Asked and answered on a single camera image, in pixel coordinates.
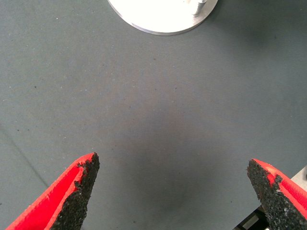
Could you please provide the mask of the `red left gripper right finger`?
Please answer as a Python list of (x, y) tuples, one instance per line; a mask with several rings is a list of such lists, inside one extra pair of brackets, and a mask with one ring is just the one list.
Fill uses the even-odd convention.
[(251, 159), (247, 175), (271, 230), (307, 228), (307, 192), (274, 166)]

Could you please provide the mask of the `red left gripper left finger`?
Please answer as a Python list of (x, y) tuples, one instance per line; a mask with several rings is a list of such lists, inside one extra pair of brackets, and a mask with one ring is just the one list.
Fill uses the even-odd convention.
[(97, 153), (75, 160), (7, 228), (9, 230), (79, 230), (99, 171)]

